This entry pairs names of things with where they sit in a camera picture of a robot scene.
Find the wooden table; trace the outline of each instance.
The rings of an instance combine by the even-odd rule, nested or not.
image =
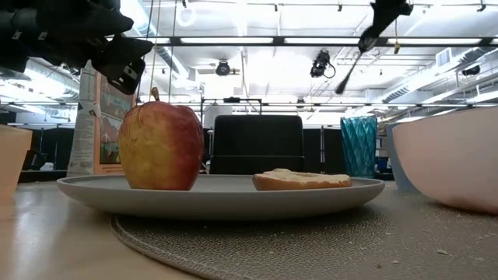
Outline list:
[[[198,277],[120,243],[109,215],[66,198],[55,182],[19,185],[0,201],[0,279],[161,279]]]

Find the teal glass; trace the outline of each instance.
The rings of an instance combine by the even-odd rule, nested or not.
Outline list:
[[[377,119],[351,117],[341,119],[342,149],[345,170],[351,177],[373,178]]]

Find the apple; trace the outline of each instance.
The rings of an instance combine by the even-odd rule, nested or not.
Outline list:
[[[119,158],[130,187],[188,191],[204,152],[194,111],[156,101],[134,107],[119,130]]]

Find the plate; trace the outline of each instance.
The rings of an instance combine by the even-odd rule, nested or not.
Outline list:
[[[257,191],[251,176],[199,175],[190,191],[131,189],[124,175],[70,177],[59,189],[97,210],[166,219],[270,220],[324,215],[361,206],[384,182],[352,179],[352,187]]]

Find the placemat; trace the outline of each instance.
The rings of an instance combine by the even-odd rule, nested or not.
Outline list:
[[[117,238],[194,275],[228,280],[498,279],[498,219],[386,187],[347,212],[278,222],[114,216]]]

